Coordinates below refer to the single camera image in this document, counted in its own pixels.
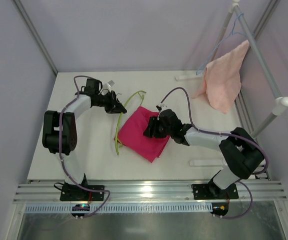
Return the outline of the pink trousers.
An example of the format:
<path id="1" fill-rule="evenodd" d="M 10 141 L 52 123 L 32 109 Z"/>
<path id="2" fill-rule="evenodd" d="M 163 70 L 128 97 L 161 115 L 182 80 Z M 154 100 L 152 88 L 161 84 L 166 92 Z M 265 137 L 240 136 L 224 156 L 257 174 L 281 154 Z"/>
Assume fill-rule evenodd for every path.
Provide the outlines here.
<path id="1" fill-rule="evenodd" d="M 149 119 L 157 116 L 158 112 L 150 111 L 142 106 L 138 107 L 114 139 L 152 163 L 160 157 L 170 139 L 170 137 L 149 138 L 144 135 Z"/>

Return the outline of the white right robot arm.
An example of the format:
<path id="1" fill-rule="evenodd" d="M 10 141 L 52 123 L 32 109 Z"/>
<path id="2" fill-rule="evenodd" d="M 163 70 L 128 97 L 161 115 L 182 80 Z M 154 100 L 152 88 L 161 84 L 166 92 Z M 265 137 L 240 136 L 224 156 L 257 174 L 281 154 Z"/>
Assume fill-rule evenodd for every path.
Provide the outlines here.
<path id="1" fill-rule="evenodd" d="M 263 150 L 243 128 L 224 133 L 201 130 L 191 123 L 182 123 L 170 109 L 152 116 L 143 135 L 155 139 L 171 137 L 181 145 L 221 152 L 226 165 L 208 183 L 192 185 L 195 200 L 237 199 L 236 182 L 248 179 L 265 160 Z"/>

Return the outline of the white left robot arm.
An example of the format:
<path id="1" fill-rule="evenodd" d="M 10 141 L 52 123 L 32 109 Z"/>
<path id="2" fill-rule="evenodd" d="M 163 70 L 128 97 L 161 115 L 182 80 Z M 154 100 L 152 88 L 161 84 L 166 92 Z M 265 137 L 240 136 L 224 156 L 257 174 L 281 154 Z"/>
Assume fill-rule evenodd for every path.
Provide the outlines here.
<path id="1" fill-rule="evenodd" d="M 61 195 L 65 198 L 83 197 L 89 193 L 103 195 L 106 192 L 104 188 L 91 188 L 88 185 L 86 174 L 77 159 L 77 119 L 92 107 L 102 107 L 108 114 L 127 112 L 112 90 L 112 80 L 102 83 L 90 76 L 84 78 L 85 86 L 76 88 L 73 99 L 61 111 L 48 110 L 44 114 L 42 145 L 59 160 L 65 175 L 61 188 Z"/>

